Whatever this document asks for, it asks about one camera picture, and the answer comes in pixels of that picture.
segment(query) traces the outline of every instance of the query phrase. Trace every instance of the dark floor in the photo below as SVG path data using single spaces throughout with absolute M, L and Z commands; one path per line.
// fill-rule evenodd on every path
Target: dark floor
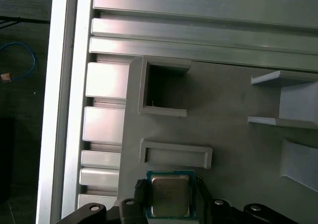
M 52 0 L 0 0 L 0 16 L 50 20 L 51 3 Z M 1 144 L 12 148 L 12 158 L 8 153 L 0 154 L 0 158 L 7 160 L 2 169 L 10 171 L 9 190 L 1 190 L 9 194 L 9 201 L 0 204 L 1 224 L 35 223 L 49 30 L 48 24 L 32 23 L 0 30 L 0 46 L 24 42 L 38 61 L 31 76 L 0 83 L 0 121 L 9 118 L 13 122 L 5 134 L 5 129 L 0 129 Z M 0 51 L 0 74 L 22 75 L 31 66 L 32 58 L 21 46 Z

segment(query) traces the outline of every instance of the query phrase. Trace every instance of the metal plate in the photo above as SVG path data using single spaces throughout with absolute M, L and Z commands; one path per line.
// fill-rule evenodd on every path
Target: metal plate
M 83 140 L 120 144 L 123 137 L 125 110 L 86 107 Z
M 86 96 L 126 99 L 129 66 L 89 63 Z
M 213 148 L 211 169 L 188 169 L 203 177 L 215 198 L 225 199 L 238 209 L 263 203 L 300 223 L 318 219 L 318 193 L 280 178 L 283 139 L 317 146 L 318 133 L 247 124 L 249 115 L 278 115 L 280 89 L 250 85 L 252 76 L 271 71 L 192 63 L 182 89 L 177 80 L 163 86 L 165 99 L 188 109 L 186 118 L 177 118 L 138 114 L 141 61 L 135 58 L 130 64 L 118 198 L 131 197 L 130 187 L 147 170 L 180 169 L 140 163 L 142 139 L 205 144 Z
M 189 216 L 189 176 L 153 175 L 151 212 L 156 218 Z
M 95 0 L 94 8 L 318 27 L 318 0 Z
M 92 37 L 89 51 L 312 71 L 318 63 L 316 55 L 102 37 Z

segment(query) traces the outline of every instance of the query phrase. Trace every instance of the black mechanical arm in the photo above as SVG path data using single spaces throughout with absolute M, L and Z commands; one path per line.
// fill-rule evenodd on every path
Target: black mechanical arm
M 297 224 L 262 204 L 248 204 L 240 211 L 225 200 L 212 198 L 200 176 L 195 182 L 204 202 L 203 224 Z M 99 203 L 86 204 L 57 224 L 148 224 L 145 216 L 148 190 L 146 180 L 138 180 L 134 198 L 126 199 L 110 210 Z

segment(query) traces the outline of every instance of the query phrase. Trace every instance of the blue cable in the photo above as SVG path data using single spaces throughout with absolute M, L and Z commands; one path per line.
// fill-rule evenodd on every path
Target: blue cable
M 36 67 L 36 57 L 35 57 L 35 54 L 34 54 L 34 52 L 32 51 L 32 49 L 31 49 L 29 46 L 27 46 L 25 43 L 22 43 L 22 42 L 11 42 L 11 43 L 7 43 L 7 44 L 5 44 L 5 45 L 3 45 L 3 46 L 0 47 L 0 52 L 1 52 L 3 49 L 5 49 L 6 47 L 9 47 L 9 46 L 11 46 L 11 45 L 21 45 L 21 46 L 23 46 L 24 48 L 27 49 L 27 51 L 29 51 L 29 53 L 31 54 L 31 56 L 32 56 L 32 58 L 33 58 L 33 66 L 32 66 L 32 68 L 31 68 L 29 71 L 27 71 L 24 75 L 17 76 L 17 77 L 13 77 L 13 78 L 11 78 L 11 80 L 10 80 L 10 81 L 17 81 L 17 80 L 21 80 L 21 79 L 23 79 L 23 78 L 25 78 L 25 77 L 31 75 L 31 73 L 33 73 L 33 71 L 34 71 L 34 69 L 35 69 L 35 67 Z

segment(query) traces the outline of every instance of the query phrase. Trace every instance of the screw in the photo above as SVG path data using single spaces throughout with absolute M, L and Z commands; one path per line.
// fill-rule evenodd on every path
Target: screw
M 253 211 L 256 211 L 256 212 L 258 212 L 258 211 L 261 210 L 259 206 L 251 206 L 250 208 L 251 208 Z
M 222 200 L 215 200 L 214 202 L 216 205 L 223 205 L 224 202 Z
M 97 211 L 99 209 L 99 206 L 93 206 L 90 209 L 91 209 L 91 211 Z

